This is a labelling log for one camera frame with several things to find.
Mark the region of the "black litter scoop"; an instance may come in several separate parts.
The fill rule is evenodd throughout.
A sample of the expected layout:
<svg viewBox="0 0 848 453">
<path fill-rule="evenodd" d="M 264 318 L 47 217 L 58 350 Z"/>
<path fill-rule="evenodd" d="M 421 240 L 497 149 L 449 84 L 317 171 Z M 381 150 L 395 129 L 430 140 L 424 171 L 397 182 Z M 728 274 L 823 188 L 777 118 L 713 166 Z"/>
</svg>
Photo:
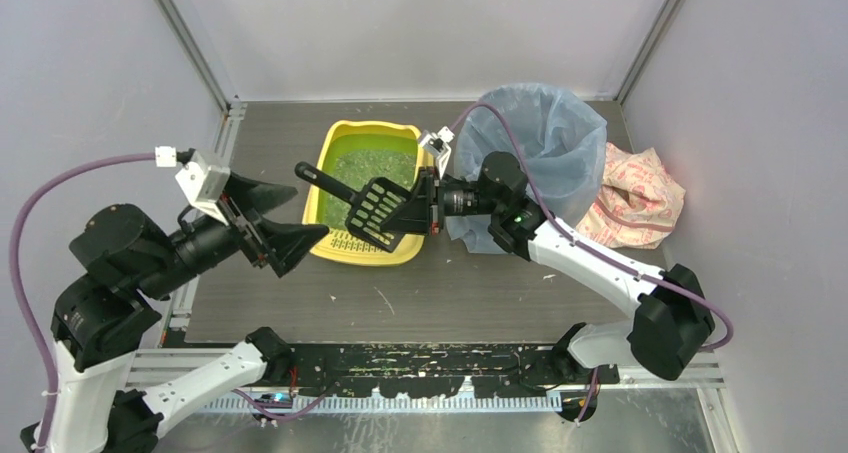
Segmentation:
<svg viewBox="0 0 848 453">
<path fill-rule="evenodd" d="M 295 166 L 294 171 L 298 178 L 349 206 L 345 227 L 352 236 L 388 253 L 397 248 L 404 233 L 384 232 L 382 224 L 411 199 L 410 191 L 386 177 L 374 177 L 360 190 L 354 190 L 303 161 Z"/>
</svg>

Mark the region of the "yellow litter box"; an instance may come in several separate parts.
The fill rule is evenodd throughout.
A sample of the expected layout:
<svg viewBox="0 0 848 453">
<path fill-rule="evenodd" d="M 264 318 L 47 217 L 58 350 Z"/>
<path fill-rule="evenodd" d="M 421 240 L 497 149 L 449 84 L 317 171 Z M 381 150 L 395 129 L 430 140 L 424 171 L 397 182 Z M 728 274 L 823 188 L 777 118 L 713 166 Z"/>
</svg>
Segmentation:
<svg viewBox="0 0 848 453">
<path fill-rule="evenodd" d="M 433 158 L 417 144 L 420 135 L 420 130 L 413 125 L 376 120 L 340 120 L 334 123 L 327 132 L 317 160 L 317 168 L 324 171 L 325 164 L 354 149 L 385 149 L 415 153 L 417 155 L 416 178 L 419 168 L 434 164 Z M 303 222 L 322 224 L 317 219 L 321 191 L 323 190 L 314 186 L 308 189 L 302 215 Z M 423 242 L 424 238 L 421 236 L 406 236 L 392 253 L 388 253 L 355 238 L 345 228 L 329 227 L 329 234 L 311 250 L 311 253 L 319 258 L 350 265 L 397 266 L 413 259 L 421 250 Z"/>
</svg>

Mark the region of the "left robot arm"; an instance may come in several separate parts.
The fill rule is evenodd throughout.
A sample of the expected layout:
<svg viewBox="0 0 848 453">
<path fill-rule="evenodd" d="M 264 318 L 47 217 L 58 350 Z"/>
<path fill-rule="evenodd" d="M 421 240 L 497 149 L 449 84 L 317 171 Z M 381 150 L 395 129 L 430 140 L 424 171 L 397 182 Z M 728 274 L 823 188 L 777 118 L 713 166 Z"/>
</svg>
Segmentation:
<svg viewBox="0 0 848 453">
<path fill-rule="evenodd" d="M 164 232 L 132 204 L 100 210 L 70 250 L 84 274 L 57 298 L 51 319 L 56 381 L 41 421 L 25 427 L 31 452 L 150 452 L 177 424 L 223 394 L 289 378 L 291 347 L 260 327 L 220 357 L 146 390 L 125 376 L 154 303 L 235 255 L 278 276 L 328 233 L 321 224 L 279 224 L 267 211 L 296 191 L 232 175 L 218 196 L 222 219 L 202 215 Z"/>
</svg>

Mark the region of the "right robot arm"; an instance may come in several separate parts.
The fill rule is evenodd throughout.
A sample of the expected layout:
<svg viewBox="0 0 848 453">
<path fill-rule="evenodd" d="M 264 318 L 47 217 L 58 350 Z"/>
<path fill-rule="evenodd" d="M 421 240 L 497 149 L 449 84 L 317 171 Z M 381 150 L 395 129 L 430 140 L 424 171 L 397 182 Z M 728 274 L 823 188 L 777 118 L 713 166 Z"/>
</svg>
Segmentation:
<svg viewBox="0 0 848 453">
<path fill-rule="evenodd" d="M 573 325 L 554 345 L 553 368 L 578 379 L 605 365 L 638 364 L 663 380 L 678 379 L 715 329 L 697 276 L 682 265 L 664 270 L 581 236 L 526 191 L 528 177 L 513 154 L 488 154 L 474 181 L 437 179 L 422 168 L 379 227 L 430 235 L 452 216 L 488 217 L 487 231 L 504 252 L 561 272 L 600 294 L 626 318 Z"/>
</svg>

